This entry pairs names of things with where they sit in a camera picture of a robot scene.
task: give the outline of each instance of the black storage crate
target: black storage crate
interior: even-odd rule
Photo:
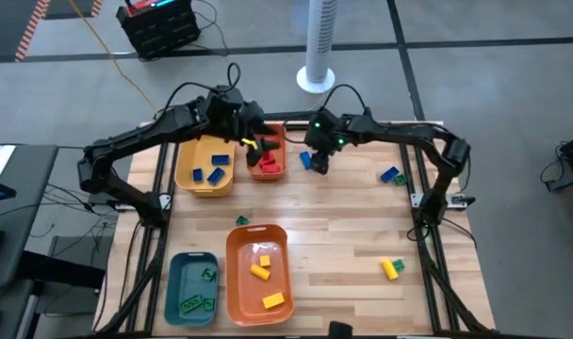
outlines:
[[[190,4],[190,0],[173,0],[159,7],[138,9],[131,17],[121,6],[116,17],[139,57],[163,57],[199,39],[201,30]]]

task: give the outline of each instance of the wooden tabletop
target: wooden tabletop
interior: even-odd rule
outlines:
[[[291,132],[289,136],[302,139],[303,133]],[[406,187],[385,185],[379,180],[391,166],[402,169],[399,146],[379,142],[358,148],[348,146],[331,158],[326,176],[304,170],[299,158],[302,151],[307,151],[304,145],[287,145],[287,174],[279,182],[253,180],[245,166],[245,149],[237,147],[232,194],[203,199],[177,188],[153,335],[326,335],[331,320],[351,324],[357,335],[432,332],[417,244],[406,238],[406,232],[413,227]],[[417,191],[421,191],[412,148],[409,154]],[[158,147],[134,155],[128,182],[150,190],[157,156]],[[172,150],[163,187],[171,179],[171,159]],[[433,184],[436,169],[427,162],[427,170]],[[456,183],[450,188],[451,192],[457,189]],[[284,323],[243,328],[226,313],[225,242],[238,216],[249,218],[252,224],[278,224],[288,234],[295,312]],[[465,213],[448,212],[447,218],[469,229]],[[119,218],[108,262],[108,297],[98,328],[119,307],[127,249],[137,220],[135,212]],[[133,285],[142,234],[139,230],[131,252],[124,298]],[[485,326],[493,328],[472,241],[447,222],[441,226],[441,236],[453,289]],[[427,242],[432,249],[429,238]],[[220,261],[215,321],[197,329],[169,325],[164,308],[170,260],[180,252],[201,250],[211,251]],[[397,280],[386,278],[381,268],[383,258],[403,260],[405,270]],[[435,291],[442,327],[447,328],[443,297],[437,286]],[[148,293],[147,287],[140,299],[137,330],[143,329]]]

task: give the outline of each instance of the blue lego brick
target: blue lego brick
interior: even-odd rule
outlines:
[[[211,173],[211,175],[209,175],[209,177],[207,178],[207,181],[215,186],[218,184],[218,182],[221,180],[221,178],[223,178],[223,174],[225,174],[226,172],[223,171],[223,169],[220,168],[216,168],[213,173]]]
[[[302,162],[303,162],[303,166],[305,167],[306,170],[309,170],[311,168],[310,165],[310,157],[309,157],[309,153],[308,152],[301,152],[299,153],[299,157],[301,158]]]
[[[230,155],[228,154],[211,155],[211,164],[213,166],[230,165]]]
[[[192,181],[195,183],[200,183],[203,180],[203,169],[193,169],[192,170]]]
[[[388,169],[387,172],[383,173],[383,175],[381,175],[381,181],[384,183],[388,183],[392,181],[393,178],[395,178],[396,175],[398,175],[398,173],[400,173],[400,171],[395,167],[392,167],[391,169]]]

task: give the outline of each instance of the concrete floor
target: concrete floor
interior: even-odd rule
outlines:
[[[336,42],[393,42],[385,0],[341,0]],[[113,52],[129,52],[115,8],[106,0],[93,19]],[[229,47],[303,44],[303,0],[214,0]],[[209,8],[194,2],[205,16]],[[407,41],[563,38],[573,36],[573,1],[397,1]],[[260,7],[276,18],[256,14]],[[214,27],[199,43],[219,48]],[[42,22],[30,56],[102,53],[77,20]],[[573,338],[573,188],[547,193],[538,176],[554,160],[553,149],[573,138],[573,44],[410,50],[428,120],[441,120],[473,147],[467,190],[478,201],[469,216],[488,296],[499,330]],[[267,111],[303,110],[318,96],[295,84],[304,54],[230,56],[240,64],[239,88]],[[218,56],[122,60],[134,81],[161,105],[184,81],[225,82]],[[377,119],[411,120],[413,109],[396,50],[333,52],[337,83],[356,86]],[[187,101],[200,92],[188,89]],[[335,110],[356,112],[346,91]],[[150,107],[116,73],[110,61],[0,64],[0,142],[85,145],[150,119]],[[76,188],[77,151],[62,151],[51,181]],[[125,175],[128,161],[118,166]],[[58,235],[82,235],[89,216],[43,209],[33,233],[51,222]],[[32,239],[47,252],[50,237]],[[84,333],[91,316],[41,321],[38,337]]]

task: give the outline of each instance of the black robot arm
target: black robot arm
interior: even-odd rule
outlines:
[[[440,153],[434,140],[446,142]],[[312,155],[312,169],[321,174],[328,172],[329,156],[341,151],[347,144],[357,146],[371,141],[394,142],[418,146],[437,167],[434,186],[423,195],[417,216],[428,225],[438,225],[448,203],[446,192],[453,178],[458,176],[468,160],[470,146],[446,128],[424,122],[379,123],[368,108],[363,115],[344,114],[336,117],[323,107],[310,121],[305,144],[316,152]]]
[[[217,86],[206,98],[170,107],[149,125],[96,140],[84,148],[84,157],[77,164],[79,185],[86,192],[105,192],[134,206],[143,225],[158,227],[166,221],[158,195],[141,192],[119,178],[112,169],[113,162],[161,143],[209,135],[247,144],[247,161],[254,166],[265,149],[274,147],[263,140],[255,141],[254,134],[275,133],[264,123],[263,114],[256,102],[245,102],[234,86]]]

